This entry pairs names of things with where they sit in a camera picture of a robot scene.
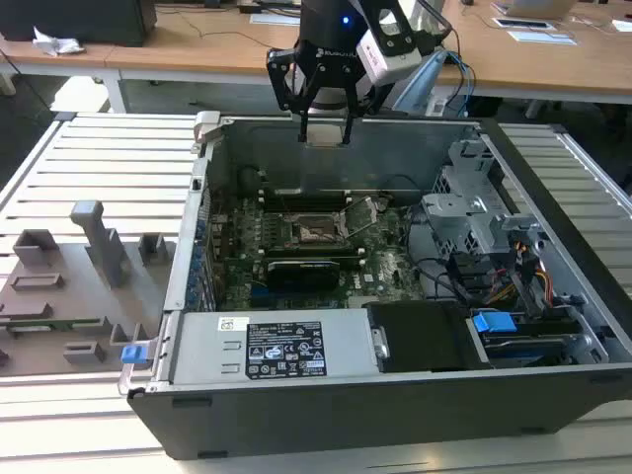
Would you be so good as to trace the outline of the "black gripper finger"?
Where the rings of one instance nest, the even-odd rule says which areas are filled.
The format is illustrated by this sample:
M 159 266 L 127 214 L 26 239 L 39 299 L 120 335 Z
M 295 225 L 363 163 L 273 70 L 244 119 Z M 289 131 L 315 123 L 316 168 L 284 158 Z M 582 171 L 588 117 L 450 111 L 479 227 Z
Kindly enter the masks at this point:
M 309 109 L 316 94 L 314 72 L 303 80 L 299 90 L 295 89 L 294 79 L 297 70 L 302 67 L 301 63 L 305 63 L 307 52 L 303 46 L 288 49 L 271 48 L 266 56 L 266 67 L 278 107 L 282 111 L 299 116 L 299 142 L 307 140 Z
M 342 143 L 347 145 L 351 142 L 352 128 L 354 120 L 365 115 L 376 115 L 382 108 L 388 95 L 391 93 L 394 84 L 381 86 L 372 85 L 366 95 L 360 100 L 357 96 L 356 83 L 366 74 L 360 61 L 350 62 L 343 68 L 342 79 L 344 81 L 344 91 L 347 98 L 347 118 Z

